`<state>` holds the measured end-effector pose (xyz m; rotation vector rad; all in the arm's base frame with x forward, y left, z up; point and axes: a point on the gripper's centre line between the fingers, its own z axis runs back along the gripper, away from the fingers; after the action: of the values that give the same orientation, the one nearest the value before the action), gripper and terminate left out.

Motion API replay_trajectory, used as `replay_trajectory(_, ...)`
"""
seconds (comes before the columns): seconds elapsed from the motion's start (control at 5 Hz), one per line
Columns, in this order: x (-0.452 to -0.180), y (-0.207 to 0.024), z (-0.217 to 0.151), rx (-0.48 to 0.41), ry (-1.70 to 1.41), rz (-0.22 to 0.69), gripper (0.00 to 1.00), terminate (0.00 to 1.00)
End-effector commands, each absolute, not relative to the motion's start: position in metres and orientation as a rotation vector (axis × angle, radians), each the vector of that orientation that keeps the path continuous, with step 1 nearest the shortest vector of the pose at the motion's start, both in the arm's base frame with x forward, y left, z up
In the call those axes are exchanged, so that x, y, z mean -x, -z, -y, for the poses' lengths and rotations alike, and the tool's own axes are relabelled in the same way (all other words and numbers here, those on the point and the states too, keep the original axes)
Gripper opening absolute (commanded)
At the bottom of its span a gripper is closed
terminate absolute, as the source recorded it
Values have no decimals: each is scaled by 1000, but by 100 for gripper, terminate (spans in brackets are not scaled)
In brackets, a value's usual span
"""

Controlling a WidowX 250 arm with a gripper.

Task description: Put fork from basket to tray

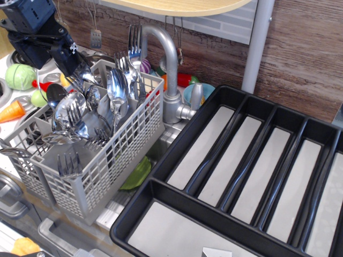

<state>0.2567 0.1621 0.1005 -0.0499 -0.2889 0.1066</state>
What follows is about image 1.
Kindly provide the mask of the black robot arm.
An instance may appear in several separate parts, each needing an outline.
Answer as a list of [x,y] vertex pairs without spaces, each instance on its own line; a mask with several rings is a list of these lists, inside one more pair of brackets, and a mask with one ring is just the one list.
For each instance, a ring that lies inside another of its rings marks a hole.
[[68,30],[55,19],[53,1],[1,1],[1,10],[1,27],[29,65],[41,69],[52,58],[65,76],[74,74],[81,60]]

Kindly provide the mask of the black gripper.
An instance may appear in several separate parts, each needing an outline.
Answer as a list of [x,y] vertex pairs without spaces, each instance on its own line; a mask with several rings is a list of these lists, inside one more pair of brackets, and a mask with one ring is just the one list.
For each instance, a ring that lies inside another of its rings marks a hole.
[[36,33],[18,31],[11,21],[6,21],[8,38],[15,50],[30,65],[41,69],[53,58],[61,72],[69,77],[81,64],[77,47],[66,28],[55,20],[48,20]]

